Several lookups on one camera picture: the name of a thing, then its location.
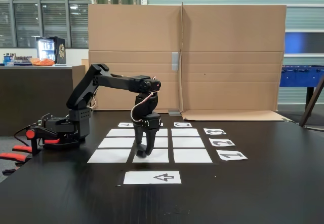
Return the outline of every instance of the cardboard sheet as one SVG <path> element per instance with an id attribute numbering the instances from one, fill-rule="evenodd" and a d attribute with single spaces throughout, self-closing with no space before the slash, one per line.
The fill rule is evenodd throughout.
<path id="1" fill-rule="evenodd" d="M 156 76 L 162 84 L 156 109 L 178 109 L 172 53 L 180 51 L 180 21 L 177 6 L 90 5 L 90 64 L 106 63 L 112 73 L 123 76 Z M 129 91 L 100 88 L 96 109 L 130 110 L 135 97 Z"/>
<path id="2" fill-rule="evenodd" d="M 285 6 L 184 6 L 183 13 L 183 118 L 277 120 L 246 112 L 276 110 Z"/>
<path id="3" fill-rule="evenodd" d="M 284 121 L 287 118 L 262 110 L 187 110 L 182 113 L 186 120 L 194 121 Z"/>

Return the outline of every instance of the floor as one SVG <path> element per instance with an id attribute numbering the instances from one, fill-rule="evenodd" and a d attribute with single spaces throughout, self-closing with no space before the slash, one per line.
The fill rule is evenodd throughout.
<path id="1" fill-rule="evenodd" d="M 297 105 L 286 105 L 286 104 L 281 104 L 278 105 L 278 110 L 279 112 L 284 111 L 284 112 L 292 112 L 294 114 L 301 114 L 305 109 L 305 105 L 302 104 L 297 104 Z M 314 107 L 313 113 L 314 116 L 324 117 L 324 104 L 319 104 Z M 320 126 L 316 125 L 318 128 L 324 128 L 324 120 L 323 123 L 321 123 Z M 324 132 L 318 132 L 314 131 L 316 134 L 320 135 L 321 137 L 324 137 Z M 17 140 L 15 140 L 14 137 L 0 137 L 0 153 L 9 153 L 12 152 L 12 147 L 16 144 L 20 144 Z M 7 161 L 7 160 L 1 160 L 0 159 L 0 170 L 4 169 L 12 169 L 15 168 L 15 163 L 12 161 Z M 7 177 L 3 176 L 0 173 L 0 182 L 5 180 Z"/>

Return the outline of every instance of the white paper square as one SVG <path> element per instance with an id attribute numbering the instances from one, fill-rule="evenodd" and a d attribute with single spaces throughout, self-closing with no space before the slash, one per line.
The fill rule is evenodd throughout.
<path id="1" fill-rule="evenodd" d="M 212 163 L 205 149 L 174 149 L 175 163 Z"/>
<path id="2" fill-rule="evenodd" d="M 190 128 L 190 127 L 192 127 L 192 125 L 191 125 L 191 123 L 181 122 L 181 123 L 174 123 L 174 127 L 177 127 L 177 128 Z"/>
<path id="3" fill-rule="evenodd" d="M 118 127 L 121 127 L 121 128 L 133 128 L 133 123 L 119 123 Z"/>
<path id="4" fill-rule="evenodd" d="M 132 148 L 135 138 L 104 138 L 98 148 Z"/>
<path id="5" fill-rule="evenodd" d="M 205 148 L 199 137 L 172 137 L 174 148 Z"/>
<path id="6" fill-rule="evenodd" d="M 172 136 L 191 136 L 191 137 L 195 137 L 198 136 L 198 131 L 197 129 L 171 129 L 172 132 Z"/>
<path id="7" fill-rule="evenodd" d="M 134 129 L 111 129 L 106 137 L 135 137 Z"/>
<path id="8" fill-rule="evenodd" d="M 96 150 L 88 163 L 125 163 L 131 149 L 101 149 Z"/>
<path id="9" fill-rule="evenodd" d="M 162 163 L 169 162 L 168 149 L 153 149 L 146 158 L 134 155 L 133 163 Z"/>
<path id="10" fill-rule="evenodd" d="M 246 156 L 244 156 L 241 152 L 237 151 L 221 151 L 216 150 L 220 159 L 224 161 L 235 161 L 235 160 L 243 160 L 247 159 Z"/>
<path id="11" fill-rule="evenodd" d="M 142 138 L 142 144 L 146 144 L 146 137 Z M 168 138 L 167 137 L 156 137 L 154 142 L 154 148 L 168 148 Z"/>
<path id="12" fill-rule="evenodd" d="M 210 135 L 219 135 L 219 134 L 226 134 L 222 129 L 204 129 L 206 134 Z"/>
<path id="13" fill-rule="evenodd" d="M 167 137 L 168 136 L 168 129 L 160 129 L 157 131 L 156 137 Z"/>
<path id="14" fill-rule="evenodd" d="M 229 139 L 209 139 L 212 146 L 216 147 L 224 147 L 224 146 L 233 146 L 235 145 L 231 140 Z"/>

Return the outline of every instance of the robotic arm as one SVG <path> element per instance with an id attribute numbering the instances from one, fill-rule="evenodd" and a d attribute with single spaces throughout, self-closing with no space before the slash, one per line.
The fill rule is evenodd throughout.
<path id="1" fill-rule="evenodd" d="M 105 64 L 92 64 L 68 99 L 66 105 L 69 114 L 65 118 L 47 114 L 41 118 L 37 126 L 27 128 L 26 136 L 31 140 L 33 155 L 39 151 L 37 139 L 43 139 L 44 148 L 57 150 L 77 146 L 84 140 L 90 133 L 91 109 L 88 105 L 99 86 L 139 93 L 131 111 L 137 146 L 135 153 L 139 157 L 151 154 L 156 132 L 161 126 L 160 115 L 153 112 L 157 106 L 160 81 L 153 80 L 149 76 L 118 76 L 109 73 L 109 68 Z M 146 133 L 147 145 L 142 144 L 143 132 Z"/>

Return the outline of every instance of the black table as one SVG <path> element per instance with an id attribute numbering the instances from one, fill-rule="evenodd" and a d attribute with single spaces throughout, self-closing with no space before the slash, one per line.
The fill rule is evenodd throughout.
<path id="1" fill-rule="evenodd" d="M 43 151 L 0 184 L 1 223 L 323 223 L 324 143 L 291 122 L 192 122 L 213 161 L 87 163 L 129 112 L 94 112 L 78 150 Z M 203 127 L 223 129 L 247 160 L 222 161 Z M 180 171 L 181 184 L 124 185 L 127 171 Z"/>

